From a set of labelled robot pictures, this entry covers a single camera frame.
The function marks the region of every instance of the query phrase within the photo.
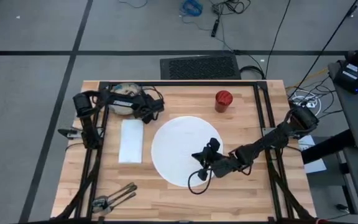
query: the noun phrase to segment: white round plate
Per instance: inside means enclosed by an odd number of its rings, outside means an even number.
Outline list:
[[[221,143],[218,152],[223,153],[223,142],[218,131],[205,120],[182,116],[166,122],[153,139],[154,167],[169,183],[187,187],[189,175],[202,168],[191,155],[201,152],[211,138]],[[195,174],[190,180],[190,186],[195,187],[206,181],[200,180]]]

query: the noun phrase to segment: tongs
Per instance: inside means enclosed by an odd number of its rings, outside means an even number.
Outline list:
[[[102,196],[95,198],[92,202],[92,212],[98,213],[98,212],[103,211],[103,213],[105,213],[105,214],[111,212],[117,205],[121,204],[122,202],[125,202],[126,200],[129,200],[132,197],[135,197],[136,193],[134,191],[136,189],[137,189],[137,186],[135,185],[135,183],[131,182],[128,185],[126,185],[125,187],[118,190],[117,192],[112,193],[111,195],[108,195],[108,196],[102,195]],[[124,193],[122,193],[122,194],[118,195],[117,197],[110,200],[110,198],[113,195],[116,195],[124,190],[126,190]],[[128,197],[124,198],[124,200],[117,203],[116,205],[111,206],[114,202],[116,202],[117,200],[119,200],[120,198],[122,198],[123,196],[125,196],[129,193],[131,193],[131,194]]]

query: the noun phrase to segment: black metal frame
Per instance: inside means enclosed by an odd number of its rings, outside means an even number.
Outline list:
[[[114,85],[117,85],[117,84],[120,84],[120,83],[121,82],[100,82],[99,83],[99,89],[104,89],[104,88],[111,89]],[[258,111],[258,119],[259,119],[259,123],[260,123],[261,132],[262,132],[263,128],[266,128],[266,126],[265,126],[264,114],[263,114],[263,111],[262,111],[262,102],[261,102],[261,99],[260,99],[259,90],[262,90],[263,93],[264,93],[264,100],[265,100],[265,105],[266,105],[266,110],[267,110],[267,115],[268,115],[268,120],[269,120],[269,126],[271,128],[275,127],[273,111],[272,111],[272,105],[271,105],[271,102],[270,102],[269,91],[268,91],[266,82],[232,82],[232,81],[229,81],[229,82],[220,82],[220,81],[219,82],[211,82],[211,81],[198,80],[197,82],[189,82],[189,81],[136,82],[136,84],[138,84],[138,85],[147,85],[147,86],[150,86],[150,85],[152,85],[152,86],[251,86],[254,89],[255,104],[256,104],[256,107],[257,107],[257,111]],[[108,108],[108,106],[106,106],[104,108],[103,120],[102,120],[102,125],[101,125],[101,127],[103,129],[106,129],[107,120],[108,120],[108,114],[109,114],[109,108]],[[98,118],[99,118],[98,115],[96,115],[94,117],[93,124],[94,124],[95,127],[96,127],[96,125],[98,123]],[[96,149],[96,158],[95,158],[95,163],[94,163],[94,168],[96,169],[96,175],[93,177],[92,183],[91,183],[88,206],[87,206],[87,209],[86,209],[86,218],[91,218],[91,216],[92,216],[91,203],[94,200],[94,197],[95,197],[95,194],[96,194],[96,188],[97,188],[97,183],[98,183],[98,175],[99,175],[99,169],[100,169],[100,161],[101,161],[102,150],[103,150],[103,142],[102,142],[102,146],[100,148]],[[278,149],[275,150],[275,154],[276,154],[276,157],[277,157],[277,165],[278,165],[278,171],[279,171],[280,177],[284,180],[285,185],[287,185],[287,178],[286,178],[286,175],[285,175],[285,169],[284,169],[282,157],[280,156],[280,152],[279,152]],[[266,155],[266,162],[268,164],[268,166],[267,166],[268,167],[268,175],[269,175],[269,180],[270,180],[270,186],[271,186],[271,189],[272,189],[272,200],[273,200],[273,205],[275,207],[276,218],[281,218],[282,217],[282,211],[281,211],[281,207],[280,207],[278,190],[277,190],[276,183],[273,180],[273,176],[272,176],[272,169],[274,169],[274,166],[273,166],[272,157],[270,155],[270,150],[266,150],[265,155]],[[85,182],[86,178],[88,177],[91,157],[92,157],[92,149],[87,149],[87,152],[86,152],[86,155],[85,155],[83,173],[81,175],[81,184],[83,184]],[[288,217],[293,218],[292,206],[287,201],[287,199],[285,199],[285,205],[286,205],[286,208],[287,208]],[[78,202],[77,206],[76,206],[74,218],[81,218],[82,206],[83,206],[83,201],[80,200]],[[116,221],[103,221],[103,223],[117,223],[117,222]],[[129,222],[126,222],[126,223],[154,223],[154,222],[132,222],[132,221],[129,221]],[[161,224],[161,223],[176,223],[176,222],[158,222],[158,224]],[[243,222],[243,223],[266,224],[266,223],[270,223],[270,221],[266,221],[266,222]]]

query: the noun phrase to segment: wooden table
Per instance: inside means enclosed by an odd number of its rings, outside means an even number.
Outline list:
[[[281,80],[266,82],[275,122],[278,124],[289,110],[284,85]],[[82,91],[97,90],[98,87],[99,81],[85,81]],[[155,170],[150,153],[151,143],[157,130],[170,119],[179,116],[196,116],[211,123],[223,140],[224,154],[237,146],[258,140],[261,138],[261,133],[253,88],[158,86],[157,89],[164,96],[165,111],[160,113],[157,121],[144,126],[141,164],[118,164],[121,121],[126,117],[109,114],[96,196],[111,194],[129,182],[135,182],[138,189],[135,198],[106,215],[106,220],[266,221],[267,217],[274,217],[264,152],[261,152],[255,160],[250,176],[233,172],[221,179],[213,178],[209,189],[202,195],[193,195],[187,188],[177,187],[164,180]],[[225,113],[217,113],[214,110],[214,96],[220,90],[228,90],[234,96],[232,105]],[[265,122],[268,124],[263,99],[262,103]],[[78,119],[75,119],[74,126],[81,128]],[[81,140],[70,141],[69,145],[76,142]],[[67,150],[52,217],[65,208],[78,190],[85,152],[82,144]],[[290,190],[298,201],[315,215],[300,153],[286,148],[283,162]],[[195,189],[203,188],[205,184],[195,187]],[[83,216],[87,201],[85,197]],[[283,197],[280,197],[280,203],[286,216]]]

